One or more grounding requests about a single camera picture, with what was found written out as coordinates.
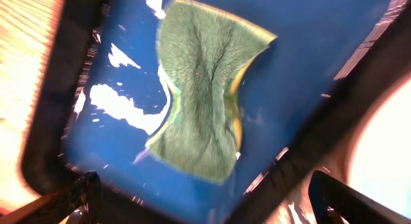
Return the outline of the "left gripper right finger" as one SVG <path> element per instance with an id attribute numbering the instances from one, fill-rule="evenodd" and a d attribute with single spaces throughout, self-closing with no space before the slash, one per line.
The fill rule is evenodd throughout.
<path id="1" fill-rule="evenodd" d="M 317 223 L 410 223 L 409 218 L 319 170 L 311 176 L 308 195 Z"/>

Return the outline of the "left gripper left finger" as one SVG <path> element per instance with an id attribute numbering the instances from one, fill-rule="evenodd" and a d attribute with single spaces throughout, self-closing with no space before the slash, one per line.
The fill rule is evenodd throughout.
<path id="1" fill-rule="evenodd" d="M 62 197 L 62 208 L 59 215 L 62 217 L 58 223 L 68 221 L 68 216 L 77 208 L 83 207 L 88 216 L 89 223 L 97 223 L 97 215 L 101 202 L 101 182 L 95 171 L 89 171 L 77 179 L 71 186 L 62 189 L 59 193 Z"/>

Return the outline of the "white plate blue stain front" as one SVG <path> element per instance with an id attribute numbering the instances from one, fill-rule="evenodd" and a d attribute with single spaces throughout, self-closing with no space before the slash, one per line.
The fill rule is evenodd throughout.
<path id="1" fill-rule="evenodd" d="M 410 77 L 386 90 L 354 133 L 347 183 L 410 217 Z"/>

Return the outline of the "green yellow sponge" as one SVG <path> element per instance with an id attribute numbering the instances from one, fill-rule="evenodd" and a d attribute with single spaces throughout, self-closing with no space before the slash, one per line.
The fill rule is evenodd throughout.
<path id="1" fill-rule="evenodd" d="M 241 80 L 275 35 L 194 0 L 171 0 L 157 30 L 157 56 L 172 99 L 150 153 L 214 184 L 232 173 L 241 148 Z"/>

